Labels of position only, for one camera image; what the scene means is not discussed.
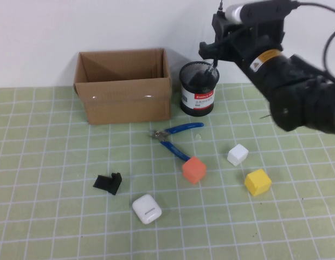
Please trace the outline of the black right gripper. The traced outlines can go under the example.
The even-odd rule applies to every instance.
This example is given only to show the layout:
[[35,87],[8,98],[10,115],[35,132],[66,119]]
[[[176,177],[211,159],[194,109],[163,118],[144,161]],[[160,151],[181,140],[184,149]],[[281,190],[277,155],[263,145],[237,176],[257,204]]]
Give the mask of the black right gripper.
[[[230,40],[224,46],[217,41],[223,38],[227,22],[233,31],[229,31]],[[215,32],[215,43],[201,42],[198,54],[204,60],[223,60],[224,56],[225,61],[239,64],[270,49],[283,51],[284,22],[285,18],[279,17],[258,24],[244,25],[233,15],[213,14],[211,24]]]

